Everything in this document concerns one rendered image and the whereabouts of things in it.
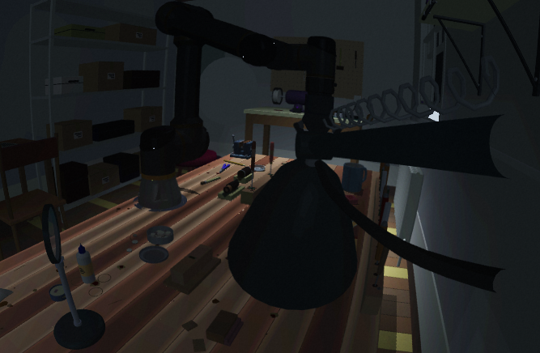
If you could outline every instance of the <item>black cone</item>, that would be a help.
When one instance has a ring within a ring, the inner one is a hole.
[[[344,192],[338,175],[327,176]],[[283,165],[256,198],[228,246],[234,279],[256,300],[318,308],[348,289],[357,271],[352,222],[303,160]]]

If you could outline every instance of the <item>magnifying glass stand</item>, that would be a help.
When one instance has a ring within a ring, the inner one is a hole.
[[[67,282],[66,272],[64,271],[63,256],[55,266],[60,274],[70,312],[57,321],[53,327],[53,336],[60,346],[67,349],[78,350],[90,347],[103,337],[105,328],[103,317],[91,310],[77,310],[75,308],[70,284]]]

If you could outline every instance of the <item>glue bottle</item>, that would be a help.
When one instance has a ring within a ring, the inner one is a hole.
[[[79,273],[83,283],[95,282],[95,272],[93,271],[93,262],[91,262],[91,255],[79,244],[79,253],[77,253],[77,263],[79,265]]]

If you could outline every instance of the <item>purple cylinder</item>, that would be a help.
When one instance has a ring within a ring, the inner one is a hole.
[[[289,104],[302,104],[305,105],[306,91],[287,91],[285,94],[285,101]]]

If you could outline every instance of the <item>wooden chair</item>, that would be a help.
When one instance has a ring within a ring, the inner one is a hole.
[[[54,158],[57,174],[57,195],[56,183],[53,177],[51,160]],[[44,161],[46,171],[46,183],[49,193],[40,189],[28,191],[26,172],[24,167],[29,164]],[[62,198],[60,187],[60,158],[57,150],[57,134],[53,138],[20,143],[16,146],[2,148],[0,145],[0,173],[2,179],[2,189],[5,200],[0,201],[0,220],[11,226],[13,237],[15,238],[16,251],[20,252],[19,238],[16,231],[18,223],[27,221],[36,216],[42,215],[44,205],[51,203],[62,213],[63,223],[59,226],[68,228],[64,205],[66,200]],[[6,183],[6,171],[17,168],[19,170],[20,186],[22,193],[11,198],[9,188]],[[0,259],[2,260],[2,250],[0,245]]]

